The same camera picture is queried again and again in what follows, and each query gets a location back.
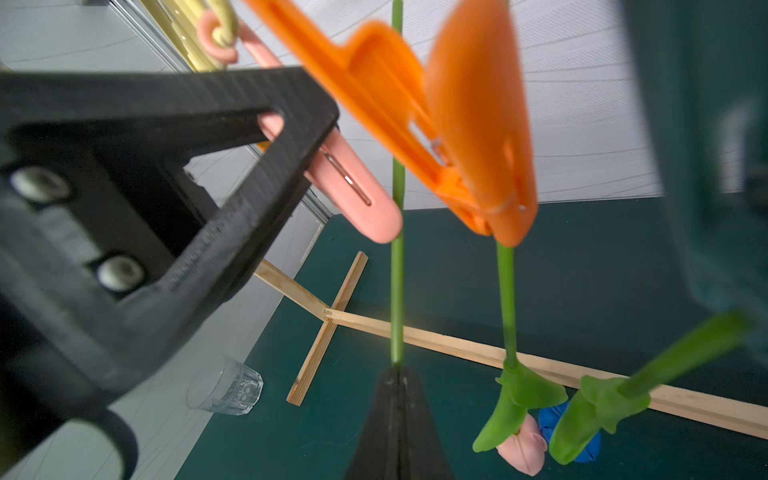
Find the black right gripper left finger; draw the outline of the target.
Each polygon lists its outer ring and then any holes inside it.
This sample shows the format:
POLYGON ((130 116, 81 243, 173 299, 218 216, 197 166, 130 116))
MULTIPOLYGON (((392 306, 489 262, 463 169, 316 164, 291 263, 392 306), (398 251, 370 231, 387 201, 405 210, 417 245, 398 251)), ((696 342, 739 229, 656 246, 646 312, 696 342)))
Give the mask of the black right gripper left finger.
POLYGON ((344 479, 399 477, 399 369, 385 371, 344 479))

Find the pink artificial tulip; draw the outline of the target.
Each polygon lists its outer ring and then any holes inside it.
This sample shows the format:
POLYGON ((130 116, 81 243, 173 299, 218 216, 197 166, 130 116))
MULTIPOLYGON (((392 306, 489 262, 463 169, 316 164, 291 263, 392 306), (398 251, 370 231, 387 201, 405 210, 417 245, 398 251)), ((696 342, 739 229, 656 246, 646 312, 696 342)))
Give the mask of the pink artificial tulip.
POLYGON ((518 359, 514 249, 496 244, 505 358, 496 378, 501 390, 490 418, 472 444, 475 453, 494 450, 518 472, 533 477, 545 463, 548 443, 531 410, 563 404, 565 388, 518 359))

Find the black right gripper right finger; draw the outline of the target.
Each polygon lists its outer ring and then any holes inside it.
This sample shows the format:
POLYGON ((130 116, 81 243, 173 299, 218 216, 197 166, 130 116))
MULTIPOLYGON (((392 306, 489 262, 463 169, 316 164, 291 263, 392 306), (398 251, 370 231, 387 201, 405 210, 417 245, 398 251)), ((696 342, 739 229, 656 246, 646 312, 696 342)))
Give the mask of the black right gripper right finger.
POLYGON ((405 366, 397 373, 397 478, 454 479, 420 376, 405 366))

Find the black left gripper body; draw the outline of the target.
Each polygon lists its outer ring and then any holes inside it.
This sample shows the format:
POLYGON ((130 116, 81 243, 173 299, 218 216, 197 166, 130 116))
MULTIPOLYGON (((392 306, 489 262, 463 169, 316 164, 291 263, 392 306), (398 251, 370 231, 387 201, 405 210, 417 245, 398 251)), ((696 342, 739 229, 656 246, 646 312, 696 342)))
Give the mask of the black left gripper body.
POLYGON ((18 360, 1 366, 1 472, 6 473, 65 423, 97 429, 117 450, 123 479, 133 476, 138 441, 128 424, 110 410, 114 397, 68 370, 52 374, 25 368, 18 360))

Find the yellow wavy clothes hanger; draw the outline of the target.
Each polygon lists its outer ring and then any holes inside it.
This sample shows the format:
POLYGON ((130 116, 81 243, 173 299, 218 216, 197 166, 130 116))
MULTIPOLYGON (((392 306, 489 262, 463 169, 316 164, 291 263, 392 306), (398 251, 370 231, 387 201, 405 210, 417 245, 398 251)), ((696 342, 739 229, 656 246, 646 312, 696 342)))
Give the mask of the yellow wavy clothes hanger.
POLYGON ((154 1, 140 5, 194 72, 225 70, 217 52, 237 53, 239 17, 231 1, 154 1))

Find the orange artificial tulip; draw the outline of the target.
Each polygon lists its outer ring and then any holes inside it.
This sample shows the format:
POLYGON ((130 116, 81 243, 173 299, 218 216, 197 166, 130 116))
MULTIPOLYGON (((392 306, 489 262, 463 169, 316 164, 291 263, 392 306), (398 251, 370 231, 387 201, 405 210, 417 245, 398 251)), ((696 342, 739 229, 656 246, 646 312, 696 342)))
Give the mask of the orange artificial tulip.
MULTIPOLYGON (((397 158, 392 164, 392 198, 399 212, 404 210, 405 168, 397 158)), ((393 367, 404 361, 404 296, 405 296, 405 243, 404 230, 391 243, 390 269, 390 359, 393 367)))

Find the blue artificial tulip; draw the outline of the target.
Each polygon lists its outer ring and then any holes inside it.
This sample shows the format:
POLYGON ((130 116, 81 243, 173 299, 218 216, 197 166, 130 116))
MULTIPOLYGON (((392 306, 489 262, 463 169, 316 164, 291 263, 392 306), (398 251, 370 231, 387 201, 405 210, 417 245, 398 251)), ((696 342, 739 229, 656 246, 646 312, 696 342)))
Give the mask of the blue artificial tulip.
POLYGON ((628 378, 583 376, 551 435, 551 456, 572 463, 598 433, 614 434, 620 421, 648 409, 653 390, 743 345, 752 328, 742 313, 717 314, 628 378))

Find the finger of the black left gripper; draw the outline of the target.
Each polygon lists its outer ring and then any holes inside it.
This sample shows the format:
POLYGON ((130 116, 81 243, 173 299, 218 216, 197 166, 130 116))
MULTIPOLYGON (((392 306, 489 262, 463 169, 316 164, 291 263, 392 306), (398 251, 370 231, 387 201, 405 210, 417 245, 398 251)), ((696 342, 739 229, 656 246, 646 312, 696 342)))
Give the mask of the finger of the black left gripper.
POLYGON ((1 78, 1 416, 86 417, 245 283, 336 124, 299 67, 1 78))

